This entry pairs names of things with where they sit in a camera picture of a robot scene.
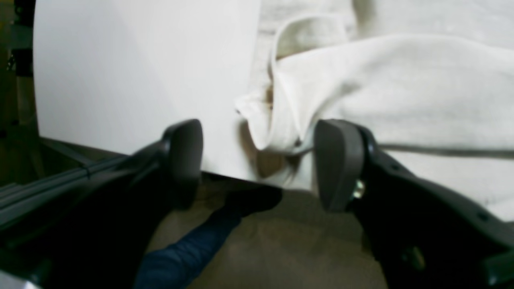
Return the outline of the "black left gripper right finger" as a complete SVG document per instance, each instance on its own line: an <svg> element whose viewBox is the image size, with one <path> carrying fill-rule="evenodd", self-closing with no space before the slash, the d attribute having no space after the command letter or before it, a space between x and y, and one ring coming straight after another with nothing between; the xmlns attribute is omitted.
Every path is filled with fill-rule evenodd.
<svg viewBox="0 0 514 289"><path fill-rule="evenodd" d="M509 225L411 173L363 126L320 120L313 137L320 201L354 214L389 289L512 289Z"/></svg>

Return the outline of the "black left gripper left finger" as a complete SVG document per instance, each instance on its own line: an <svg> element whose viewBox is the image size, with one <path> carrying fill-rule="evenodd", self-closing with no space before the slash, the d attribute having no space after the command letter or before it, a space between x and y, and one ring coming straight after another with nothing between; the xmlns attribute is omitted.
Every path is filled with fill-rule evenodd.
<svg viewBox="0 0 514 289"><path fill-rule="evenodd" d="M165 129L92 180L1 225L2 289L129 288L161 220L194 203L203 130Z"/></svg>

